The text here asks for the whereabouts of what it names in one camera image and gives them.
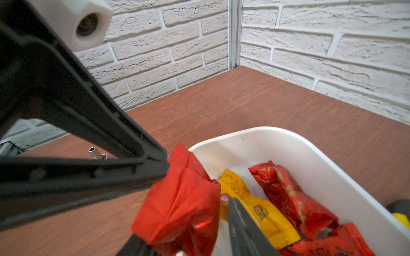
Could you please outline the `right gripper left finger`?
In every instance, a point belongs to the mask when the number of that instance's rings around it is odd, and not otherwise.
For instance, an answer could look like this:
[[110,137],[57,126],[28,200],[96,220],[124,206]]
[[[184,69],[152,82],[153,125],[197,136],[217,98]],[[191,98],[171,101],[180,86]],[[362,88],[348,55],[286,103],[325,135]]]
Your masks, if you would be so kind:
[[116,256],[160,256],[149,244],[132,234]]

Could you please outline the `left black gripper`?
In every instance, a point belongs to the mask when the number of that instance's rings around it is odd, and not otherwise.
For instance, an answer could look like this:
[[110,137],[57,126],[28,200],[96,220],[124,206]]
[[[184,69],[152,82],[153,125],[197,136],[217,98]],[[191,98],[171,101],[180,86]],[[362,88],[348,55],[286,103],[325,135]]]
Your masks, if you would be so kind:
[[166,150],[93,78],[30,1],[1,2],[1,133],[41,119],[111,160],[1,157],[1,228],[130,194],[164,178]]

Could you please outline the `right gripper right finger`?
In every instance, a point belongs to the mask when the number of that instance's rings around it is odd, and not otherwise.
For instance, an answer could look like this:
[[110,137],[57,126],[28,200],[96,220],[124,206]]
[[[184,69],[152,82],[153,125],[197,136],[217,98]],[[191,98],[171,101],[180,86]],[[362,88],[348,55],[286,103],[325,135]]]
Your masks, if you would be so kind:
[[228,225],[234,256],[279,256],[237,198],[228,202]]

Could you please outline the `yellow tea bag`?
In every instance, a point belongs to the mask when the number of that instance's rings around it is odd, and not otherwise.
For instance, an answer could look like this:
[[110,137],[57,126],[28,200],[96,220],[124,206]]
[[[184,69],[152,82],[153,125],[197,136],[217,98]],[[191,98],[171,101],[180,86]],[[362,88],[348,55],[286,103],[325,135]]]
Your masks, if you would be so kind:
[[271,202],[252,195],[236,173],[226,169],[217,181],[221,185],[222,220],[228,221],[229,199],[237,198],[274,248],[280,250],[301,239],[287,218]]

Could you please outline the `red tea bag box front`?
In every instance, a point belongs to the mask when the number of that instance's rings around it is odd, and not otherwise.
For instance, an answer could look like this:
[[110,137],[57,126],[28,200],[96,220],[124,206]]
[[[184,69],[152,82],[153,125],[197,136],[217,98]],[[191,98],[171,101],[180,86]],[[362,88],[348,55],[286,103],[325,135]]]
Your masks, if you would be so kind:
[[182,143],[168,162],[167,175],[151,187],[130,229],[162,256],[179,251],[210,256],[218,237],[221,185]]

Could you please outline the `red tea bag box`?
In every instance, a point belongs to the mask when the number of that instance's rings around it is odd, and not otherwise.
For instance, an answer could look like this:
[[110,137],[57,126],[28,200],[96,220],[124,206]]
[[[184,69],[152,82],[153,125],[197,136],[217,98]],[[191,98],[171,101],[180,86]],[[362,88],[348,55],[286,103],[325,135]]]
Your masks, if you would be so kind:
[[210,256],[218,237],[221,185],[182,143],[168,162],[167,175],[151,187],[130,229],[162,256],[179,251]]
[[353,223],[337,227],[325,239],[299,241],[279,252],[283,256],[375,256]]

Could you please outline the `red tea bag in box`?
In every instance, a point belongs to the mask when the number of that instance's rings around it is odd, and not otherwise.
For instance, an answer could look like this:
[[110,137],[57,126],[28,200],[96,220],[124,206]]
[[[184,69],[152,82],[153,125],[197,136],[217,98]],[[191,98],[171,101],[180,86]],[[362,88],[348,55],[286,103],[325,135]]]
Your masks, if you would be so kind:
[[314,240],[319,232],[338,226],[338,217],[305,194],[285,167],[268,161],[249,171],[269,201],[305,237]]

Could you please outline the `white plastic storage box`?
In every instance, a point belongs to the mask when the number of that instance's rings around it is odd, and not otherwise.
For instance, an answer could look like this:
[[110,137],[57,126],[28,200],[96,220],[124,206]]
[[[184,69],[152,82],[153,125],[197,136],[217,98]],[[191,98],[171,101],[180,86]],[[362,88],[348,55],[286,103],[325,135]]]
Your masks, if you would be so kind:
[[314,144],[294,132],[256,127],[202,141],[191,152],[212,179],[231,170],[262,199],[266,195],[249,168],[268,161],[284,166],[302,190],[333,212],[341,224],[355,224],[376,255],[410,253],[409,230]]

